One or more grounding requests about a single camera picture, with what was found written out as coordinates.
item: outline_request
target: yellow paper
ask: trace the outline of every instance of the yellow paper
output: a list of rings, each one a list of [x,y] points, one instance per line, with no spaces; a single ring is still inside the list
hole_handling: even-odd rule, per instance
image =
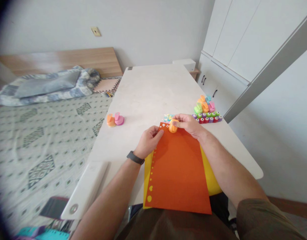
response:
[[[207,159],[206,154],[202,150],[202,147],[200,145],[201,149],[201,155],[202,155],[202,161],[203,161],[203,168],[204,168],[204,173],[206,175],[206,181],[207,181],[207,187],[208,187],[208,192],[209,196],[216,195],[218,193],[221,193],[222,190],[217,182],[216,177],[213,174],[212,168],[210,166],[210,163]]]
[[[152,157],[153,157],[153,152],[150,153],[145,161],[144,161],[144,189],[143,189],[143,209],[148,209],[151,207],[146,207],[145,202],[146,202],[146,197],[147,197],[147,190],[148,190],[148,185],[149,185],[149,179],[150,179],[150,168],[152,164]]]

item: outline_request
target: hand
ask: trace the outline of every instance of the hand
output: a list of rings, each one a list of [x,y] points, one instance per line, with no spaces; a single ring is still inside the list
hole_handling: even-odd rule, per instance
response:
[[[179,128],[184,128],[188,133],[191,134],[198,141],[202,140],[202,138],[208,132],[204,127],[201,126],[200,123],[192,116],[188,114],[177,114],[173,117],[173,119],[177,119],[179,122],[172,122],[172,124]]]
[[[145,159],[156,148],[163,135],[163,130],[159,132],[158,130],[158,126],[152,126],[145,130],[133,154],[141,159]]]

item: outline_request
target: white cabinet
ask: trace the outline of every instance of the white cabinet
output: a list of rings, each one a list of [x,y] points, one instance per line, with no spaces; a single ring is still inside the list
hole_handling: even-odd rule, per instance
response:
[[[223,116],[227,113],[235,101],[247,89],[247,85],[224,71],[221,76],[220,83],[218,84],[212,100],[215,103],[216,110]]]
[[[214,3],[206,40],[203,46],[203,50],[210,56],[213,55],[214,50],[216,49],[222,26],[226,21],[230,4],[231,0],[220,0],[215,1]]]
[[[198,84],[206,95],[210,95],[216,110],[223,116],[247,89],[247,85],[226,72],[205,55],[201,54],[198,65],[201,71]]]
[[[203,54],[200,56],[198,69],[201,71],[198,76],[199,86],[206,95],[212,96],[223,74],[222,69]]]
[[[216,0],[203,50],[252,82],[307,17],[307,0]]]
[[[228,66],[259,3],[260,0],[232,0],[213,54],[213,57],[225,66]]]

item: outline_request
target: green craft punch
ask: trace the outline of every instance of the green craft punch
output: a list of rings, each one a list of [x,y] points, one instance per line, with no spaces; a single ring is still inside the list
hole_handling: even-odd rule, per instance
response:
[[[195,114],[199,114],[199,113],[202,113],[202,106],[201,106],[201,103],[197,103],[197,105],[194,107],[194,112]]]

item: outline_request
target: pink craft punch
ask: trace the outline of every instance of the pink craft punch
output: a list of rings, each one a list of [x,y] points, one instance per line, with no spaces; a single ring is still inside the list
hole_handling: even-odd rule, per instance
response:
[[[121,116],[119,112],[117,112],[114,115],[114,122],[115,122],[116,125],[120,126],[124,123],[124,117]]]
[[[210,101],[208,104],[209,112],[214,112],[216,110],[214,102]]]

